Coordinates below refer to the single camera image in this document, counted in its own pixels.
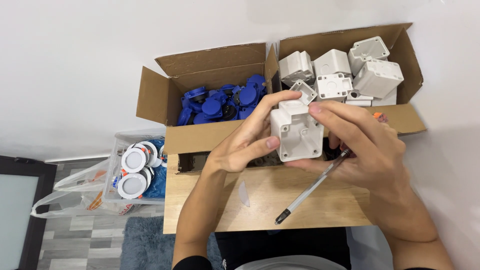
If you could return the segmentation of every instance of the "floor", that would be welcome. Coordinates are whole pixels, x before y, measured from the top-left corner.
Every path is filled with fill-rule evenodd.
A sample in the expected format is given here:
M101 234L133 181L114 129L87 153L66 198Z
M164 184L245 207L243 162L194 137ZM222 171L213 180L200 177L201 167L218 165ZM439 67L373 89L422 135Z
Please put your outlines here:
M60 164L55 182L99 161ZM60 210L50 205L50 210ZM142 206L128 216L79 216L47 219L38 270L118 270L128 217L163 215L163 206Z

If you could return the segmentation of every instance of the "person's left hand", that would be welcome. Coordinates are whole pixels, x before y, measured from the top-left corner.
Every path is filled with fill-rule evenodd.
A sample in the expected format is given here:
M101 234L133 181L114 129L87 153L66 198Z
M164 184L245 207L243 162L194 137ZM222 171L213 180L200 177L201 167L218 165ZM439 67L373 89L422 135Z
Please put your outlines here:
M301 92L290 90L264 96L252 114L212 150L207 162L228 172L241 172L251 160L274 151L280 139L270 136L270 110L280 101L300 97Z

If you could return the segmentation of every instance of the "white socket housing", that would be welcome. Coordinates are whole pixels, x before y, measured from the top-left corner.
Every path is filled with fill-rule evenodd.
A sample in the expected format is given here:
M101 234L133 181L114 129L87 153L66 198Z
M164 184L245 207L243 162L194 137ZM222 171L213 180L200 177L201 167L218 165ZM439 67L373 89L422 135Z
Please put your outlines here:
M317 91L317 101L342 102L353 90L352 80L343 73L317 76L313 87Z
M396 88L395 87L388 95L384 98L374 98L372 100L372 106L388 106L396 105Z
M322 155L324 126L309 113L308 106L296 100L279 102L270 112L272 136L280 138L278 156L283 162L313 159Z
M335 73L343 73L345 77L348 77L352 73L347 53L337 49L329 50L326 54L314 60L313 65L317 77Z
M290 90L302 92L300 101L305 105L310 104L317 97L317 92L302 80L296 81Z
M353 88L362 95L385 98L401 82L403 74L397 63L374 59L353 79Z
M357 76L365 62L379 59L385 60L390 52L381 37L372 37L353 43L353 48L348 52L348 61L352 74Z
M292 87L298 80L312 84L315 80L310 55L306 52L296 51L278 62L280 80Z
M364 96L358 92L358 90L352 90L345 100L345 104L355 105L359 107L371 107L373 97Z

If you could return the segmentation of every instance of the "wooden table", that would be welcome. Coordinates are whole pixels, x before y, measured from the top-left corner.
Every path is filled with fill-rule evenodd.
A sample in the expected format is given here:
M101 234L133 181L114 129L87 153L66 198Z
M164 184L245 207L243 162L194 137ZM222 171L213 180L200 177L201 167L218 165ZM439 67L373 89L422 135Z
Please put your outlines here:
M168 156L163 233L175 233L183 203L200 173L175 174L178 155ZM364 211L366 189L326 179L280 225L275 219L317 177L285 166L245 169L229 173L220 201L216 232L371 225ZM238 187L245 181L250 207L242 204Z

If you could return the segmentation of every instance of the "gray rug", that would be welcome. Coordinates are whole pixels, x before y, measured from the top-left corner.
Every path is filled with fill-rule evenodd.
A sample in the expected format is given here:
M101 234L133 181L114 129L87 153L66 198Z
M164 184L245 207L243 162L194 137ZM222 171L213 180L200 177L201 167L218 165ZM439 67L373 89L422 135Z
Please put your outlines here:
M170 270L174 234L163 234L163 217L128 218L121 247L120 270ZM222 258L212 233L208 238L208 259L214 270L223 270Z

